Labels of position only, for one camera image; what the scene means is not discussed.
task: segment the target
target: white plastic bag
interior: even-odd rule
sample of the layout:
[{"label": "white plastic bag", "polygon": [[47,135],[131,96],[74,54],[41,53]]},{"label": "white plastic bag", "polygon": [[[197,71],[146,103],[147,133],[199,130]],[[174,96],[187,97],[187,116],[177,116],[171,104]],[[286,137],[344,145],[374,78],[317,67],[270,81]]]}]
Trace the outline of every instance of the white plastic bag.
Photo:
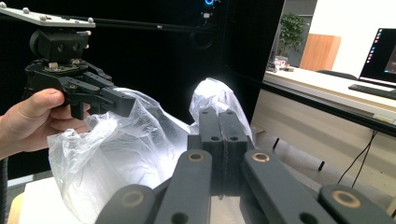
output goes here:
[{"label": "white plastic bag", "polygon": [[243,125],[245,134],[252,137],[247,117],[233,91],[223,82],[210,77],[197,86],[192,96],[190,113],[195,120],[191,125],[192,131],[196,133],[198,130],[199,112],[210,106],[215,108],[217,114],[225,112],[227,109],[232,110]]},{"label": "white plastic bag", "polygon": [[190,106],[192,125],[167,114],[142,92],[118,91],[136,99],[128,118],[111,112],[92,115],[86,119],[89,133],[67,130],[49,137],[53,176],[65,205],[84,223],[94,223],[118,189],[130,184],[155,188],[169,178],[187,149],[188,134],[198,128],[202,109],[233,110],[251,136],[233,91],[215,79],[208,78],[196,88]]}]

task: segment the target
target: human hand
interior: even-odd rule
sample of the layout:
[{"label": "human hand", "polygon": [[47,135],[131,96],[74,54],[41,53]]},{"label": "human hand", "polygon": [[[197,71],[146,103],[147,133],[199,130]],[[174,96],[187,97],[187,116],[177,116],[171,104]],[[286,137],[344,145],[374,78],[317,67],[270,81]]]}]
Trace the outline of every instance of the human hand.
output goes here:
[{"label": "human hand", "polygon": [[[64,95],[60,91],[47,89],[12,106],[0,117],[0,160],[22,151],[48,147],[47,136],[66,129],[87,132],[83,120],[71,117],[70,105],[59,106],[63,103]],[[84,105],[84,118],[89,115],[89,108]]]}]

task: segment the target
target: computer monitor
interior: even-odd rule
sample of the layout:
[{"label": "computer monitor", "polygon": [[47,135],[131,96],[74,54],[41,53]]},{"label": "computer monitor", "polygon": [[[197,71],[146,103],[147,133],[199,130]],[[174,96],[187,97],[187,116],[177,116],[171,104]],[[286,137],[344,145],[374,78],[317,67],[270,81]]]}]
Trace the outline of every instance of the computer monitor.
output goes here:
[{"label": "computer monitor", "polygon": [[396,89],[396,28],[378,29],[359,81]]}]

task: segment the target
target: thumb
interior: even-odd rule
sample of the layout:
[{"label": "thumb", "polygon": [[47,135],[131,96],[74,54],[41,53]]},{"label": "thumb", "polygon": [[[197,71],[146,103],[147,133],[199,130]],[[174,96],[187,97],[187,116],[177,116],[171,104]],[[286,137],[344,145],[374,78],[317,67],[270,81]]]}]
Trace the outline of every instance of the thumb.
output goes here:
[{"label": "thumb", "polygon": [[31,118],[40,117],[49,109],[64,103],[64,95],[55,89],[38,91],[23,102],[21,112]]}]

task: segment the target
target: black wall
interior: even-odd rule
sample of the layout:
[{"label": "black wall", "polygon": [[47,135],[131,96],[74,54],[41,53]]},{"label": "black wall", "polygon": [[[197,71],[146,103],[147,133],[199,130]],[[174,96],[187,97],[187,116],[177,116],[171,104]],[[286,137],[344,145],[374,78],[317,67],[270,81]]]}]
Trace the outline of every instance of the black wall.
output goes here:
[{"label": "black wall", "polygon": [[[216,32],[196,35],[211,39],[208,49],[197,48],[191,33],[109,28],[101,24],[92,30],[83,59],[113,76],[114,83],[156,99],[163,109],[186,123],[192,123],[189,105],[196,85],[214,77],[230,86],[251,120],[266,61],[272,47],[283,7],[277,1],[221,1],[216,4]],[[125,21],[158,22],[202,26],[204,0],[124,1],[111,5],[97,1],[8,1],[8,7],[29,7],[53,15],[92,17]],[[35,56],[29,39],[36,25],[0,15],[0,113],[21,100],[26,83],[24,68]],[[9,178],[49,169],[48,151],[22,153],[8,161]]]}]

